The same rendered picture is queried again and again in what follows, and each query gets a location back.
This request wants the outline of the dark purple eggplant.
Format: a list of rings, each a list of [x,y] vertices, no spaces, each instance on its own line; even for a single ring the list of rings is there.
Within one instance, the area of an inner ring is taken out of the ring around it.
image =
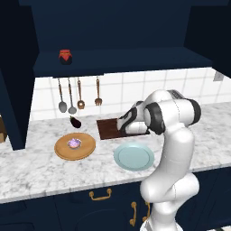
[[[81,122],[78,119],[76,119],[74,116],[72,116],[69,120],[75,128],[81,127]]]

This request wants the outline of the purple frosted pastry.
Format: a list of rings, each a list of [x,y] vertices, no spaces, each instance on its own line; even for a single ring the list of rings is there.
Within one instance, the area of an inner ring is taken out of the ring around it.
[[[68,146],[71,149],[78,149],[81,146],[81,141],[77,138],[72,138],[68,141]]]

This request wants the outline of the dark blue drawer front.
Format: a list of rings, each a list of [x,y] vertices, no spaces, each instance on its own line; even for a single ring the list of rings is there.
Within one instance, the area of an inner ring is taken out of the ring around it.
[[[85,214],[103,208],[128,212],[131,203],[139,200],[140,183],[126,183],[60,194],[54,197],[59,212]]]

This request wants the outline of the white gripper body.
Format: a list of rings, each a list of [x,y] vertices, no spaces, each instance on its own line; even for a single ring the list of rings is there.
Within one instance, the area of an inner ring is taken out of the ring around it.
[[[122,134],[148,134],[148,128],[145,122],[129,122],[124,119],[117,120],[117,129]]]

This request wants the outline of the dark blue base cabinet door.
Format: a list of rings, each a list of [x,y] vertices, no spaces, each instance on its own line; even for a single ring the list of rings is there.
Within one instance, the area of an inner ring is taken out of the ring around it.
[[[180,179],[156,170],[140,190],[152,204],[148,224],[153,231],[208,231],[231,225],[231,167]]]
[[[138,231],[137,215],[135,226],[130,225],[134,210],[128,212],[118,208],[80,213],[59,212],[62,231]]]

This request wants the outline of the red-lidded jam jar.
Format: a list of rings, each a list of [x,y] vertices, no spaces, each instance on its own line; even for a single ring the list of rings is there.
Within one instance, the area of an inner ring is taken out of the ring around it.
[[[72,54],[70,50],[60,50],[59,60],[62,65],[70,65],[72,63]]]

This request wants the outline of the dark brown rectangular tray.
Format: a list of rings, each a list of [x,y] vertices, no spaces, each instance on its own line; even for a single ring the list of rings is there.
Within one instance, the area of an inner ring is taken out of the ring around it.
[[[130,123],[126,122],[124,125],[122,125],[121,129],[118,130],[116,118],[97,120],[97,128],[101,140],[137,136],[150,133],[148,130],[145,130],[144,133],[128,134],[125,129],[129,125]]]

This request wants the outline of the light blue plate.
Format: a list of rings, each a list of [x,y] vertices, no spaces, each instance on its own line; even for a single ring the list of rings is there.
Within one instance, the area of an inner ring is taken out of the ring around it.
[[[123,143],[114,151],[114,160],[118,166],[128,171],[144,171],[152,167],[154,154],[141,143]]]

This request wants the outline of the brown wooden box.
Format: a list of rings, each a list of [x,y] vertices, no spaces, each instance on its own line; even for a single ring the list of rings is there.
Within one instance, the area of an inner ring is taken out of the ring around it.
[[[4,143],[7,137],[3,118],[0,116],[0,143]]]

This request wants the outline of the wooden slotted spatula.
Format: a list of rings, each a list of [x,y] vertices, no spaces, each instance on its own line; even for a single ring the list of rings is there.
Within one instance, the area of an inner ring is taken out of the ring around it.
[[[79,78],[78,78],[78,89],[79,89],[78,108],[79,109],[84,109],[85,108],[85,102],[82,100],[82,96],[81,96],[81,82],[80,82]]]

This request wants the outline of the grey metal spoon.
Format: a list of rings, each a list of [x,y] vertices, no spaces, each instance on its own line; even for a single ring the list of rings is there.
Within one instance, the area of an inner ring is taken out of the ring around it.
[[[62,89],[61,89],[61,85],[59,85],[59,91],[60,91],[60,102],[59,102],[59,110],[61,111],[61,113],[65,113],[67,111],[67,104],[63,101],[62,98]]]

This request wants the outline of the grey metal ladle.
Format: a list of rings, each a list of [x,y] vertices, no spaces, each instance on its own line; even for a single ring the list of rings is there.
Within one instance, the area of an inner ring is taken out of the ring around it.
[[[73,106],[71,85],[69,85],[69,99],[70,99],[69,113],[70,113],[71,115],[74,115],[74,114],[77,112],[77,108],[75,108],[75,107]]]

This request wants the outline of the dark blue wall cabinet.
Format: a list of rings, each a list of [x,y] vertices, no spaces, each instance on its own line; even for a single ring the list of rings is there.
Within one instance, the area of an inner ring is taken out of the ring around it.
[[[211,66],[184,46],[193,0],[19,0],[30,6],[37,77]],[[72,63],[62,65],[60,50]]]

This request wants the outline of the round wooden cutting board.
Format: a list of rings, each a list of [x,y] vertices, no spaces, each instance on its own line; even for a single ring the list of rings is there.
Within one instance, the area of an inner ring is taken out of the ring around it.
[[[69,141],[74,139],[80,140],[80,146],[77,149],[69,147]],[[55,153],[61,159],[76,161],[87,158],[96,148],[95,139],[85,133],[72,133],[62,136],[54,145]]]

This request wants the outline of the wooden fork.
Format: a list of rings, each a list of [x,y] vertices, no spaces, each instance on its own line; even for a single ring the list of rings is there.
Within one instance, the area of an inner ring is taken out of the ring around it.
[[[102,98],[99,96],[99,78],[97,77],[97,98],[95,99],[95,104],[96,106],[101,106],[102,105]]]

